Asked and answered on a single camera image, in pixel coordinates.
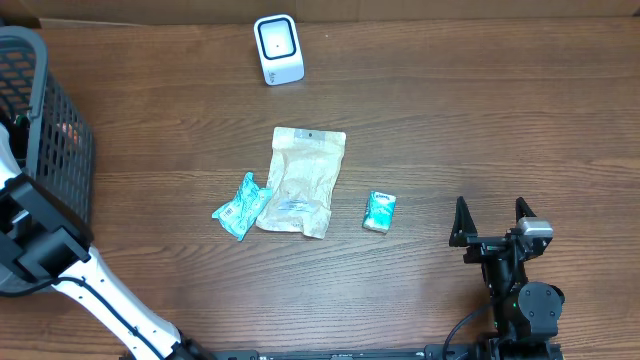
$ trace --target cardboard wall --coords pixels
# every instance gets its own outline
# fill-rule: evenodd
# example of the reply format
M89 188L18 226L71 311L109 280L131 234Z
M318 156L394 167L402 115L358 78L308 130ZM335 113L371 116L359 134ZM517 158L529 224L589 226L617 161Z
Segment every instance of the cardboard wall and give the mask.
M640 0L0 0L0 16L14 21L140 25L253 23L276 13L298 22L632 16L639 8Z

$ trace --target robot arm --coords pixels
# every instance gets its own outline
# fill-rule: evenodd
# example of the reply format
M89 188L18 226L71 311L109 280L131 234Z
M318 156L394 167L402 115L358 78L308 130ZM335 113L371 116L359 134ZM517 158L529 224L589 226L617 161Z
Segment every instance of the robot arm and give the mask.
M0 278L0 296L52 286L89 310L137 360L214 359L133 295L91 246L89 228L30 177L5 183L0 209L0 265L13 277ZM20 291L6 292L7 281Z
M466 247L466 264L480 264L493 308L497 333L486 334L471 349L471 358L557 359L559 345L550 340L558 334L564 294L552 285L529 282L524 263L541 256L553 240L551 224L531 211L522 198L516 200L516 226L504 236L480 237L466 202L458 198L449 246ZM446 359L449 335L442 350Z
M147 308L109 270L98 250L58 276L53 288L84 306L129 348L136 359L166 359L181 343L178 329Z
M0 190L4 187L5 181L18 176L20 173L20 167L11 153L9 132L0 123Z

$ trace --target small box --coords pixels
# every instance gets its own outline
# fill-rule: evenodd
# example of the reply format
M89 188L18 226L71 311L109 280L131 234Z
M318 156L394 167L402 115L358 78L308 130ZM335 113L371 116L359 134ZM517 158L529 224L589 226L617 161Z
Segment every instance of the small box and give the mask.
M369 194L367 210L364 214L362 227L374 231L387 233L391 228L391 218L396 207L396 197L372 191Z

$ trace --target brown cardboard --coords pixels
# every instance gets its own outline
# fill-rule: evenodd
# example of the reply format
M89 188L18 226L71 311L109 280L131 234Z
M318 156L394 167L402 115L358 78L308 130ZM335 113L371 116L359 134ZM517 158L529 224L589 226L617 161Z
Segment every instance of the brown cardboard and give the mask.
M39 18L142 25L253 23L295 14L295 0L22 0Z
M102 21L82 21L82 20L63 20L63 19L40 19L40 26L43 29L69 29L69 28L86 28L86 27L113 27L113 26L144 26L139 24L110 23Z
M638 0L360 0L358 19L631 16Z
M38 19L20 0L0 0L0 17L11 25L38 27Z

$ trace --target label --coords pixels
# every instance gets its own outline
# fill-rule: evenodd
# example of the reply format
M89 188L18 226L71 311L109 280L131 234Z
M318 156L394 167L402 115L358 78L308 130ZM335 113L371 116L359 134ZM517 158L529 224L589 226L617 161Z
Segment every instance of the label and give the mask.
M229 206L225 211L223 211L220 214L220 219L221 220L228 220L231 215L233 215L233 213L235 212L235 210L233 210L233 207Z
M387 194L381 194L379 192L376 192L373 197L374 199L376 199L377 202L381 204L388 204L391 202L391 196Z
M322 143L324 143L324 138L325 138L325 132L324 131L318 131L318 130L305 130L305 129L296 129L295 132L293 133L293 137L296 140L313 140L313 141L320 141Z
M316 206L304 200L285 200L278 205L280 211L306 212L312 213Z

